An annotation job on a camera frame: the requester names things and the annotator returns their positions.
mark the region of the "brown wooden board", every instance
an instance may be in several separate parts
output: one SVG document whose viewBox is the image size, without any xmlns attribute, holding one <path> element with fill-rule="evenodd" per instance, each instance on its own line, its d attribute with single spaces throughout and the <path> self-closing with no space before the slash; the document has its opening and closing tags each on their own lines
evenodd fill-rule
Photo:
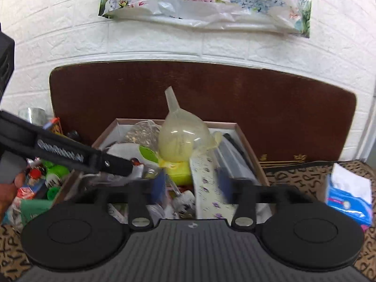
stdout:
<svg viewBox="0 0 376 282">
<path fill-rule="evenodd" d="M 338 160 L 355 94 L 273 70 L 200 62 L 121 61 L 67 65 L 50 75 L 63 130 L 91 145 L 115 118 L 164 119 L 164 90 L 204 121 L 235 122 L 259 159 Z"/>
</svg>

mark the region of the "open box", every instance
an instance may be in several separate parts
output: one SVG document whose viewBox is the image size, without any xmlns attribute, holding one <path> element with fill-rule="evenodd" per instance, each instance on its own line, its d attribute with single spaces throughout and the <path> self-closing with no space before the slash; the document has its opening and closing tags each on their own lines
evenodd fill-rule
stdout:
<svg viewBox="0 0 376 282">
<path fill-rule="evenodd" d="M 143 119 L 115 119 L 106 130 L 99 136 L 99 138 L 93 143 L 92 147 L 100 150 L 104 150 L 107 146 L 120 140 L 130 128 L 137 122 L 143 121 Z M 162 125 L 163 120 L 153 120 L 157 125 Z M 220 131 L 222 133 L 228 133 L 234 139 L 234 141 L 242 148 L 246 155 L 246 159 L 251 163 L 254 168 L 255 176 L 261 185 L 269 186 L 268 179 L 264 174 L 262 167 L 260 166 L 255 153 L 245 138 L 242 130 L 237 123 L 224 123 L 224 122 L 205 122 L 209 127 L 211 133 Z M 54 200 L 54 204 L 62 202 L 63 200 L 71 198 L 78 188 L 82 172 L 72 171 L 71 174 L 65 180 L 59 194 Z"/>
</svg>

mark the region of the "metal screw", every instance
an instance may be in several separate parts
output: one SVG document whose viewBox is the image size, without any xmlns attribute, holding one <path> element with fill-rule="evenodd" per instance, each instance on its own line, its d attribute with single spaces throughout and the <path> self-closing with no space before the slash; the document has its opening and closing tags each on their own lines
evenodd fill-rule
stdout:
<svg viewBox="0 0 376 282">
<path fill-rule="evenodd" d="M 132 220 L 132 225 L 135 227 L 146 227 L 150 224 L 150 220 L 145 217 L 137 217 Z"/>
<path fill-rule="evenodd" d="M 237 219 L 235 219 L 235 223 L 241 227 L 249 227 L 253 224 L 253 219 L 249 217 L 238 217 Z"/>
</svg>

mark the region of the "white brick wall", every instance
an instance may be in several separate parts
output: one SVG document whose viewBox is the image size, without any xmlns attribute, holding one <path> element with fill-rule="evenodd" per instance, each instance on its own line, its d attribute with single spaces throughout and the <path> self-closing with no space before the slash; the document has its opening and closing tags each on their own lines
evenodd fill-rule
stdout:
<svg viewBox="0 0 376 282">
<path fill-rule="evenodd" d="M 203 60 L 265 67 L 340 86 L 357 106 L 341 159 L 355 156 L 376 78 L 375 0 L 313 0 L 311 38 L 212 32 L 98 17 L 99 0 L 0 0 L 2 29 L 16 41 L 16 69 L 1 108 L 52 114 L 48 76 L 96 60 Z"/>
</svg>

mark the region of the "red cap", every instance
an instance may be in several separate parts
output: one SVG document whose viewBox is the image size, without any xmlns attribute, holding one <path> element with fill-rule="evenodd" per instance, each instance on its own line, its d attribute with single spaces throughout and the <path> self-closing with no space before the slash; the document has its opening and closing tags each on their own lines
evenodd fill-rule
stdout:
<svg viewBox="0 0 376 282">
<path fill-rule="evenodd" d="M 29 177 L 30 178 L 33 178 L 33 179 L 38 179 L 42 176 L 42 172 L 40 170 L 38 170 L 37 168 L 33 168 L 30 172 L 29 172 Z"/>
</svg>

